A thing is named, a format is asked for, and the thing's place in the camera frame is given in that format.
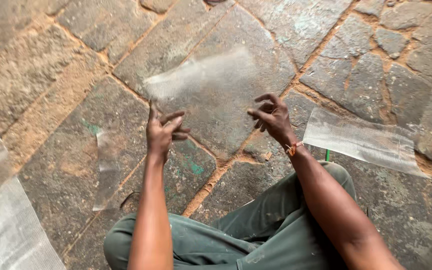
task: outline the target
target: forearm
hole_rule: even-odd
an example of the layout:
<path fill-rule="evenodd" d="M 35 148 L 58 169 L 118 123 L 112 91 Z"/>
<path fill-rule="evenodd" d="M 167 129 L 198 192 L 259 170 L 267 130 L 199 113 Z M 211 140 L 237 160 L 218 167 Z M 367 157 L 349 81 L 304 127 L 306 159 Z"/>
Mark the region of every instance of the forearm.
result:
<path fill-rule="evenodd" d="M 173 269 L 173 247 L 165 203 L 163 166 L 163 157 L 148 154 L 129 252 L 129 270 Z"/>
<path fill-rule="evenodd" d="M 378 235 L 375 227 L 353 198 L 304 146 L 290 158 L 303 189 L 309 211 L 336 245 L 368 234 Z"/>

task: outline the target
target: leg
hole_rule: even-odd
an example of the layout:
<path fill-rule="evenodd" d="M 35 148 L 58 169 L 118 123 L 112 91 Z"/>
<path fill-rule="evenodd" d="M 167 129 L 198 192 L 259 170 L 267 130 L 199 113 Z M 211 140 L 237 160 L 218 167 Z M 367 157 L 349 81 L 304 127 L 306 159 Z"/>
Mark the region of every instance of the leg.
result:
<path fill-rule="evenodd" d="M 320 163 L 356 200 L 348 172 L 335 163 Z M 346 268 L 309 212 L 296 174 L 286 176 L 253 202 L 217 220 L 214 225 L 248 241 L 266 238 L 260 247 L 237 260 L 239 270 L 275 266 L 278 269 Z"/>
<path fill-rule="evenodd" d="M 128 266 L 135 219 L 136 214 L 123 217 L 106 235 L 104 254 L 112 270 L 125 270 Z M 203 266 L 204 269 L 237 270 L 236 260 L 259 247 L 182 216 L 169 214 L 169 223 L 177 269 Z"/>

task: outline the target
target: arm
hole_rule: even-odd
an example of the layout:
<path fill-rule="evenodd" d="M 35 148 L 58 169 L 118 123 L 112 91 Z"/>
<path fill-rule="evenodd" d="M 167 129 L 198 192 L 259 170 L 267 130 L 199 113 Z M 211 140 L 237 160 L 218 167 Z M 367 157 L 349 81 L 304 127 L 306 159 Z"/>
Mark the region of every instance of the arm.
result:
<path fill-rule="evenodd" d="M 177 111 L 159 119 L 154 106 L 150 107 L 146 127 L 148 152 L 128 270 L 173 269 L 173 242 L 166 211 L 163 167 L 171 141 L 188 138 L 189 129 L 181 128 L 183 114 Z"/>
<path fill-rule="evenodd" d="M 262 95 L 256 101 L 267 99 L 272 103 L 248 110 L 258 120 L 255 127 L 267 129 L 285 149 L 296 145 L 287 105 L 274 94 Z M 290 160 L 309 211 L 350 269 L 402 269 L 356 202 L 303 145 Z"/>

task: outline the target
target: person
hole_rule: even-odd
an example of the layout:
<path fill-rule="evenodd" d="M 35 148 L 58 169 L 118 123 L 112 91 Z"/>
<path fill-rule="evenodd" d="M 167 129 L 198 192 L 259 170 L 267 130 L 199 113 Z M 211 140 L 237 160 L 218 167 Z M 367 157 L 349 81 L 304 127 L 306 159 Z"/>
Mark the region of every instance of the person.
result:
<path fill-rule="evenodd" d="M 172 140 L 188 138 L 183 112 L 158 117 L 151 105 L 147 158 L 137 214 L 107 233 L 112 270 L 402 269 L 356 203 L 351 176 L 316 161 L 290 126 L 288 107 L 274 94 L 248 114 L 286 150 L 294 173 L 211 226 L 168 214 L 163 166 Z"/>

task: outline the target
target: transparent mesh sheet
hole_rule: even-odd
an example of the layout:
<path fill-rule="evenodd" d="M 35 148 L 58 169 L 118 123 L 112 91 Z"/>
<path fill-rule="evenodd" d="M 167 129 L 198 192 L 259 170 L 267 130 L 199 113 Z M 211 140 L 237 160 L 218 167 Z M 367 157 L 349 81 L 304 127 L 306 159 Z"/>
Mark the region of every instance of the transparent mesh sheet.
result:
<path fill-rule="evenodd" d="M 246 116 L 247 99 L 242 95 L 250 89 L 260 89 L 260 70 L 249 51 L 243 46 L 217 56 L 187 61 L 168 72 L 143 82 L 146 97 L 171 110 L 190 104 L 191 113 L 206 113 L 219 121 L 241 121 Z"/>
<path fill-rule="evenodd" d="M 114 136 L 121 136 L 119 132 L 102 131 L 97 134 L 98 154 L 98 191 L 94 200 L 93 211 L 118 208 L 121 201 L 119 193 L 122 173 L 118 159 L 118 148 L 113 140 Z"/>
<path fill-rule="evenodd" d="M 427 177 L 414 156 L 417 133 L 395 125 L 372 123 L 313 109 L 303 142 L 406 174 Z"/>
<path fill-rule="evenodd" d="M 0 139 L 0 270 L 63 270 Z"/>

